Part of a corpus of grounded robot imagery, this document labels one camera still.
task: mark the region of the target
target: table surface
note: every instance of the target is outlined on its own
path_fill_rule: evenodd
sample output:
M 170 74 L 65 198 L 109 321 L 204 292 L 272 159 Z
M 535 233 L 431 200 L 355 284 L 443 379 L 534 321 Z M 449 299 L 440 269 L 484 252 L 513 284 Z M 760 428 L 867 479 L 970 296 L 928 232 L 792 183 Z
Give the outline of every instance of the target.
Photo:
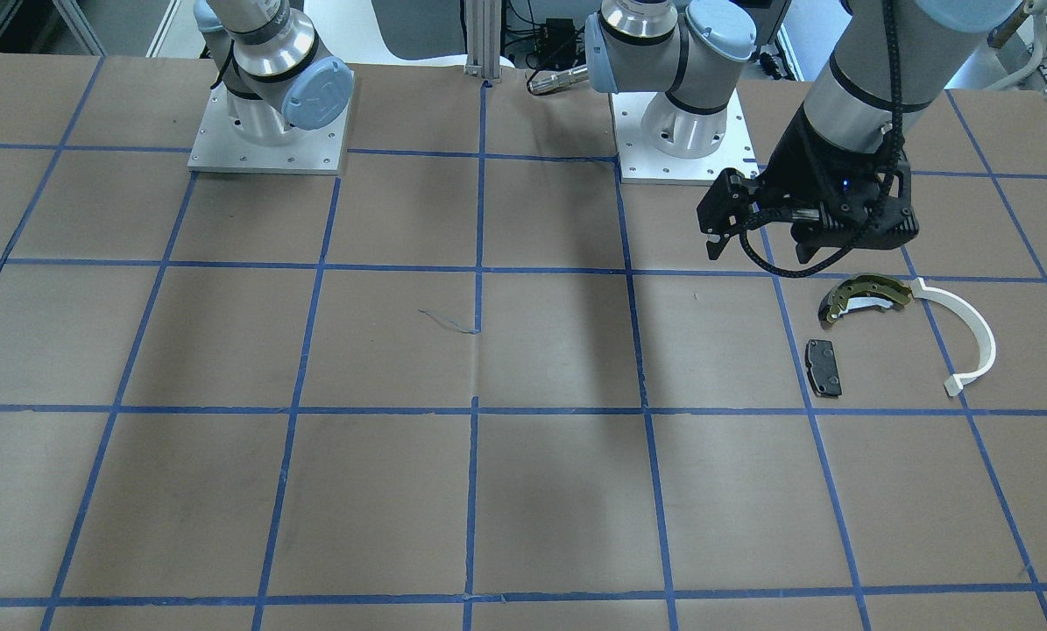
M 788 280 L 621 184 L 603 95 L 356 71 L 340 179 L 197 176 L 209 62 L 0 55 L 0 628 L 1047 628 L 1037 94 L 941 95 L 919 239 Z M 759 159 L 806 91 L 740 84 Z M 824 331 L 852 272 L 996 366 Z

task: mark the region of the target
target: white object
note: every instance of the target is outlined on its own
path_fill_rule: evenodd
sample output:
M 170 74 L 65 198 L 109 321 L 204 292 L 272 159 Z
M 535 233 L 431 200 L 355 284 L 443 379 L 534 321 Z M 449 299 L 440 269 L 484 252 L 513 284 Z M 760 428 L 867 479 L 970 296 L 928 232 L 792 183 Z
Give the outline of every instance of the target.
M 986 371 L 995 364 L 997 353 L 999 353 L 995 333 L 990 331 L 982 313 L 975 310 L 966 299 L 961 299 L 952 292 L 929 288 L 923 278 L 913 278 L 912 296 L 946 307 L 971 328 L 971 332 L 975 334 L 975 340 L 979 343 L 979 367 L 971 373 L 955 373 L 943 382 L 943 388 L 948 390 L 948 396 L 956 397 L 960 391 L 963 391 L 964 385 L 986 375 Z
M 705 185 L 714 182 L 723 168 L 734 167 L 743 176 L 756 176 L 756 156 L 737 92 L 727 107 L 727 131 L 718 149 L 704 159 L 681 159 L 655 149 L 646 137 L 641 119 L 654 92 L 622 92 L 611 95 L 616 148 L 620 153 L 620 179 L 647 184 Z

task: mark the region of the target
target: grid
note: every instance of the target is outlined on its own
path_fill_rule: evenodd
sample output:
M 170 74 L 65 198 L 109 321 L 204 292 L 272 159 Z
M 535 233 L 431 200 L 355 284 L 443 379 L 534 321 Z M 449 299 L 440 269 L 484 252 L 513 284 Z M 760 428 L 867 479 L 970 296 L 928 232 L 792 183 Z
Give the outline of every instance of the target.
M 797 339 L 793 331 L 792 319 L 788 316 L 788 305 L 786 293 L 784 293 L 784 283 L 778 277 L 772 277 L 764 272 L 756 271 L 715 271 L 715 269 L 705 269 L 705 271 L 685 271 L 684 269 L 662 269 L 662 268 L 636 268 L 632 265 L 630 236 L 628 236 L 628 226 L 625 212 L 624 197 L 620 187 L 620 167 L 618 160 L 612 156 L 580 156 L 580 157 L 551 157 L 538 155 L 512 155 L 490 153 L 487 151 L 487 107 L 488 95 L 495 89 L 492 84 L 483 84 L 480 87 L 481 96 L 481 119 L 480 119 L 480 151 L 474 153 L 466 152 L 427 152 L 427 151 L 396 151 L 396 149 L 350 149 L 352 154 L 374 154 L 374 155 L 399 155 L 399 156 L 426 156 L 440 157 L 440 159 L 466 159 L 477 161 L 477 199 L 475 199 L 475 264 L 472 267 L 444 267 L 443 265 L 367 265 L 367 264 L 340 264 L 330 262 L 330 242 L 334 224 L 339 211 L 340 181 L 337 180 L 331 195 L 330 212 L 325 228 L 321 251 L 315 264 L 306 263 L 275 263 L 275 262 L 200 262 L 200 261 L 175 261 L 174 248 L 178 234 L 181 230 L 185 212 L 190 206 L 192 195 L 194 195 L 199 176 L 193 175 L 187 181 L 183 201 L 176 212 L 174 227 L 170 233 L 168 245 L 163 249 L 163 254 L 159 260 L 71 260 L 71 258 L 15 258 L 12 256 L 14 248 L 29 223 L 34 215 L 36 204 L 40 201 L 47 182 L 53 175 L 58 161 L 66 152 L 164 152 L 164 153 L 186 153 L 184 148 L 130 148 L 130 147 L 97 147 L 97 144 L 71 144 L 69 139 L 72 136 L 77 119 L 82 115 L 83 108 L 91 95 L 92 88 L 97 81 L 99 71 L 104 67 L 104 60 L 99 60 L 94 67 L 87 83 L 86 90 L 80 97 L 77 108 L 71 120 L 67 123 L 66 131 L 62 135 L 59 143 L 55 144 L 17 144 L 0 143 L 0 149 L 19 149 L 19 151 L 53 151 L 50 163 L 36 187 L 35 195 L 29 201 L 29 205 L 23 211 L 18 227 L 12 234 L 8 243 L 0 256 L 0 277 L 5 269 L 14 265 L 82 265 L 82 267 L 148 267 L 155 268 L 156 275 L 152 285 L 152 290 L 148 296 L 146 307 L 143 307 L 142 318 L 139 321 L 133 346 L 127 356 L 126 367 L 124 367 L 114 401 L 110 405 L 75 405 L 75 404 L 51 404 L 46 402 L 20 402 L 12 404 L 1 404 L 0 412 L 13 411 L 43 411 L 43 412 L 102 412 L 107 414 L 105 429 L 99 441 L 97 451 L 94 455 L 94 464 L 88 476 L 87 484 L 83 491 L 82 503 L 79 506 L 77 518 L 71 529 L 67 548 L 64 553 L 62 563 L 54 585 L 51 587 L 49 598 L 43 599 L 13 599 L 0 598 L 0 607 L 43 607 L 44 616 L 41 624 L 42 631 L 46 631 L 53 623 L 53 616 L 63 607 L 138 607 L 138 606 L 171 606 L 171 607 L 246 607 L 253 608 L 253 623 L 251 628 L 254 631 L 263 626 L 263 616 L 267 607 L 273 606 L 318 606 L 318 604 L 341 604 L 342 606 L 370 606 L 370 604 L 452 604 L 464 608 L 463 629 L 470 631 L 472 628 L 472 611 L 474 604 L 499 603 L 499 602 L 604 602 L 604 601 L 660 601 L 666 603 L 668 614 L 668 627 L 672 631 L 678 631 L 680 612 L 676 603 L 681 601 L 712 601 L 712 600 L 735 600 L 735 599 L 823 599 L 823 598 L 852 598 L 856 604 L 856 610 L 861 618 L 863 628 L 871 628 L 870 612 L 867 607 L 867 596 L 879 595 L 912 595 L 912 594 L 977 594 L 977 592 L 1032 592 L 1041 607 L 1047 623 L 1047 582 L 1043 582 L 1028 555 L 1027 546 L 1023 541 L 1023 536 L 1019 531 L 1011 508 L 1002 491 L 999 477 L 996 474 L 989 452 L 984 444 L 983 435 L 980 433 L 980 420 L 990 416 L 1047 416 L 1047 410 L 1032 410 L 1032 408 L 1010 408 L 1010 407 L 972 407 L 965 396 L 959 397 L 961 407 L 956 408 L 876 408 L 876 407 L 843 407 L 843 408 L 822 408 L 816 407 L 808 390 L 806 377 L 803 374 L 803 363 L 799 356 L 800 339 Z M 979 140 L 975 138 L 971 127 L 964 119 L 964 113 L 952 93 L 948 93 L 948 100 L 954 108 L 956 115 L 964 131 L 967 133 L 973 148 L 980 157 L 980 161 L 985 167 L 985 172 L 942 172 L 927 171 L 915 172 L 923 176 L 961 176 L 961 177 L 984 177 L 993 184 L 997 195 L 1000 196 L 1004 207 L 1015 227 L 1018 236 L 1023 241 L 1028 255 L 1039 269 L 1037 277 L 1003 277 L 1003 276 L 928 276 L 931 280 L 938 283 L 967 283 L 967 284 L 1041 284 L 1047 288 L 1047 272 L 1043 263 L 1037 254 L 1031 241 L 1023 230 L 1015 208 L 1011 207 L 1000 181 L 1002 180 L 1047 180 L 1047 175 L 1025 175 L 1025 173 L 996 173 L 990 167 L 989 161 L 983 155 Z M 620 221 L 620 246 L 622 246 L 623 267 L 485 267 L 484 264 L 484 230 L 485 230 L 485 176 L 488 160 L 539 160 L 539 161 L 591 161 L 591 163 L 611 164 L 612 185 L 615 185 L 616 212 Z M 765 248 L 764 254 L 772 261 L 773 251 L 767 232 L 762 230 L 762 239 Z M 915 263 L 907 249 L 903 248 L 905 264 L 907 264 L 907 275 L 905 278 L 918 276 Z M 299 271 L 314 272 L 312 283 L 311 299 L 308 309 L 308 318 L 304 324 L 304 339 L 302 340 L 302 352 L 299 352 L 298 371 L 294 382 L 292 402 L 288 407 L 183 407 L 183 405 L 131 405 L 124 403 L 128 384 L 137 359 L 142 339 L 146 337 L 148 323 L 154 311 L 156 299 L 161 292 L 163 277 L 168 269 L 182 267 L 220 267 L 220 268 L 270 268 L 270 269 L 299 269 Z M 483 407 L 480 398 L 474 397 L 469 407 L 310 407 L 303 404 L 304 383 L 306 383 L 307 368 L 310 360 L 310 347 L 314 338 L 314 323 L 316 312 L 318 312 L 319 296 L 325 275 L 330 271 L 364 271 L 364 272 L 450 272 L 450 274 L 471 274 L 475 280 L 475 331 L 482 331 L 483 326 L 483 295 L 485 274 L 587 274 L 587 275 L 610 275 L 624 276 L 627 302 L 630 306 L 631 318 L 631 343 L 636 355 L 637 380 L 639 385 L 639 407 Z M 783 334 L 792 351 L 793 368 L 797 377 L 799 395 L 803 400 L 803 407 L 653 407 L 650 400 L 650 387 L 648 387 L 646 367 L 644 367 L 644 351 L 641 339 L 640 313 L 638 312 L 637 278 L 642 276 L 709 276 L 709 277 L 742 277 L 742 278 L 768 278 L 776 291 L 780 316 L 783 324 Z M 845 274 L 827 272 L 817 275 L 820 278 L 841 279 Z M 927 318 L 932 324 L 933 336 L 939 346 L 939 353 L 948 364 L 949 371 L 953 370 L 952 357 L 948 355 L 948 347 L 943 343 L 943 334 L 937 321 L 935 313 L 928 303 L 923 305 Z M 77 550 L 80 534 L 83 531 L 83 523 L 90 512 L 92 494 L 94 494 L 95 483 L 98 481 L 99 472 L 107 454 L 110 436 L 113 434 L 115 421 L 119 414 L 287 414 L 288 423 L 286 427 L 286 441 L 284 441 L 284 452 L 282 456 L 282 468 L 275 492 L 273 510 L 271 511 L 270 528 L 266 539 L 266 554 L 263 557 L 261 580 L 254 595 L 208 595 L 207 598 L 183 598 L 182 595 L 127 595 L 127 598 L 82 598 L 81 595 L 64 595 L 63 587 L 67 574 Z M 343 414 L 343 415 L 464 415 L 470 419 L 470 436 L 468 440 L 468 491 L 466 499 L 466 557 L 465 557 L 465 589 L 460 594 L 299 594 L 299 595 L 276 595 L 270 594 L 271 568 L 275 563 L 275 548 L 282 525 L 282 509 L 286 500 L 287 480 L 290 479 L 293 471 L 293 452 L 295 443 L 296 426 L 298 416 L 304 414 Z M 662 590 L 634 590 L 634 591 L 564 591 L 564 592 L 538 592 L 538 591 L 511 591 L 511 592 L 480 592 L 475 591 L 475 540 L 477 532 L 477 451 L 478 435 L 482 415 L 512 414 L 512 415 L 626 415 L 639 416 L 643 419 L 643 431 L 647 441 L 647 463 L 651 472 L 652 499 L 654 499 L 655 526 L 658 531 L 658 543 L 660 548 L 660 559 L 663 563 L 663 589 Z M 851 586 L 848 587 L 792 587 L 792 588 L 755 588 L 754 590 L 678 590 L 672 579 L 671 551 L 668 545 L 667 516 L 664 514 L 663 480 L 660 475 L 659 453 L 656 448 L 655 421 L 659 416 L 692 414 L 692 415 L 803 415 L 807 416 L 815 443 L 816 454 L 819 456 L 821 470 L 823 470 L 824 482 L 826 482 L 837 526 L 839 526 L 840 540 L 844 548 L 847 560 Z M 869 585 L 863 584 L 856 567 L 854 546 L 851 542 L 851 534 L 846 523 L 841 502 L 839 489 L 834 483 L 834 473 L 827 455 L 826 438 L 820 428 L 819 416 L 956 416 L 967 421 L 973 438 L 979 447 L 980 456 L 986 470 L 996 498 L 999 500 L 1003 519 L 1007 521 L 1008 528 L 1016 543 L 1019 555 L 1027 570 L 1027 580 L 1020 580 L 1015 583 L 979 583 L 979 584 L 939 584 L 939 585 Z

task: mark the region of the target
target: metal pole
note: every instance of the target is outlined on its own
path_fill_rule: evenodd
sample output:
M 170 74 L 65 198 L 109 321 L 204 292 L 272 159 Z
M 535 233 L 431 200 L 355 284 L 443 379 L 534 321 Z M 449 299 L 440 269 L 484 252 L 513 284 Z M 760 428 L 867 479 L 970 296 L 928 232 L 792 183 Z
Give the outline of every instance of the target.
M 95 57 L 106 55 L 103 41 L 99 41 L 97 33 L 94 32 L 94 28 L 91 28 L 91 24 L 88 23 L 87 16 L 83 15 L 83 9 L 79 7 L 79 3 L 75 3 L 75 0 L 51 0 L 51 3 L 55 4 L 55 10 L 60 12 L 60 16 L 63 17 L 67 28 L 71 30 L 71 36 L 75 40 L 79 40 L 79 44 L 87 52 Z
M 468 29 L 468 62 L 465 72 L 499 81 L 499 30 L 503 0 L 467 0 L 465 25 Z

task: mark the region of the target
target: blue joint cap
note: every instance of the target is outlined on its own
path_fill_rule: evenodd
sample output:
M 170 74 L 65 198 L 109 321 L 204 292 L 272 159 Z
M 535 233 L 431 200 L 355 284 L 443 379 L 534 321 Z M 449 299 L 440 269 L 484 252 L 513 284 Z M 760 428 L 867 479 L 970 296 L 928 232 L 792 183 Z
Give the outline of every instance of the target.
M 282 102 L 282 115 L 302 129 L 320 129 L 337 119 L 352 98 L 352 70 L 338 57 L 304 69 Z
M 196 27 L 200 32 L 219 32 L 223 30 L 223 23 L 219 21 L 219 16 L 211 10 L 211 5 L 207 0 L 196 0 L 192 5 L 192 13 L 196 16 Z
M 608 47 L 597 21 L 597 14 L 586 18 L 586 67 L 589 67 L 589 85 L 602 94 L 616 94 L 616 75 L 608 60 Z

